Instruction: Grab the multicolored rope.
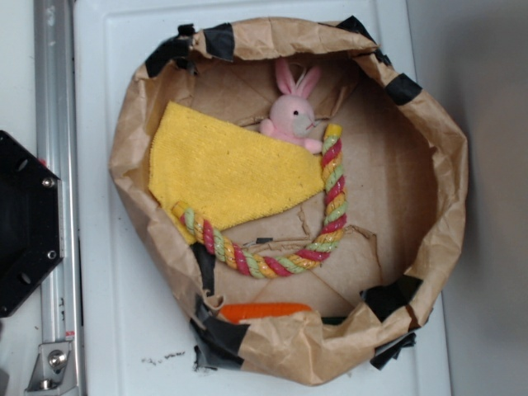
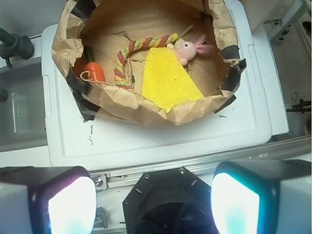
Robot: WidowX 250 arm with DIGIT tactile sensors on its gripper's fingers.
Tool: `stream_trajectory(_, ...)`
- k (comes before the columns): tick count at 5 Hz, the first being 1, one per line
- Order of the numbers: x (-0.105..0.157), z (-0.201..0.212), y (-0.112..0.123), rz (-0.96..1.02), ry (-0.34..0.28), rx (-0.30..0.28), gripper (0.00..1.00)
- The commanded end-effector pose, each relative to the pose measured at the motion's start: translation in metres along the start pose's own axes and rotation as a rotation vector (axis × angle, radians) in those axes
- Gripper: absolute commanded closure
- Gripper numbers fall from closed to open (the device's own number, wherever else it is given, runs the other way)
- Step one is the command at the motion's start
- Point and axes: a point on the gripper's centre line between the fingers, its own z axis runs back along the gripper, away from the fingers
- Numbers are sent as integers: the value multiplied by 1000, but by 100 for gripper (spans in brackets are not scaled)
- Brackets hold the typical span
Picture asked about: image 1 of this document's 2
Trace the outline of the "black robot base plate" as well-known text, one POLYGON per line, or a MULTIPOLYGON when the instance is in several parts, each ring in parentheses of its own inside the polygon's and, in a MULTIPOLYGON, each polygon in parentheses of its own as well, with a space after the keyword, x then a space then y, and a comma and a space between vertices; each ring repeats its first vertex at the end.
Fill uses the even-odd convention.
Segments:
POLYGON ((60 179, 1 132, 1 317, 7 318, 62 261, 60 179))

